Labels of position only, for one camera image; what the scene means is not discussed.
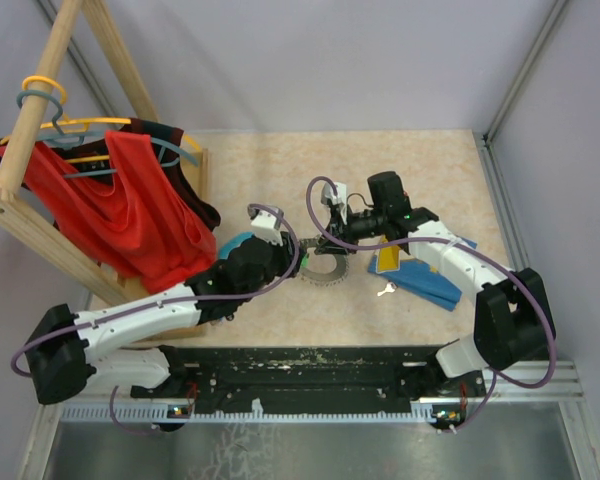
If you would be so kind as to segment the steel key ring disc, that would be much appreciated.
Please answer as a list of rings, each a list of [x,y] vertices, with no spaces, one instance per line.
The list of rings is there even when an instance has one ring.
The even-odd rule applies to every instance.
[[[306,238],[300,241],[305,254],[309,254],[306,267],[300,267],[298,276],[313,285],[320,287],[333,286],[343,281],[349,272],[348,258],[344,255],[318,255],[317,238]]]

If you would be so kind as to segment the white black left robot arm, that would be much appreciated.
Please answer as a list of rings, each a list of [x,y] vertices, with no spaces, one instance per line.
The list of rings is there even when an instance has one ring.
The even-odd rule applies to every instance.
[[[279,244],[250,237],[208,270],[158,294],[102,310],[50,308],[24,352],[38,402],[61,403],[86,389],[129,388],[135,398],[181,394],[188,373],[176,349],[132,344],[232,317],[274,281],[294,277],[304,254],[288,233]]]

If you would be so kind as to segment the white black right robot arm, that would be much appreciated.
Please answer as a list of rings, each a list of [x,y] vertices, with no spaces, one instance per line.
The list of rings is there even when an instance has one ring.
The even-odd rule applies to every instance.
[[[329,211],[328,223],[319,228],[328,251],[363,251],[367,240],[382,237],[383,248],[398,247],[436,269],[473,304],[472,332],[440,347],[417,368],[424,386],[450,395],[467,373],[489,369],[503,377],[506,369],[540,352],[548,355],[547,370],[530,386],[548,383],[557,364],[556,332],[539,273],[498,263],[453,234],[431,210],[412,206],[394,171],[368,178],[372,204],[359,212],[349,207],[344,184],[324,176],[317,180]]]

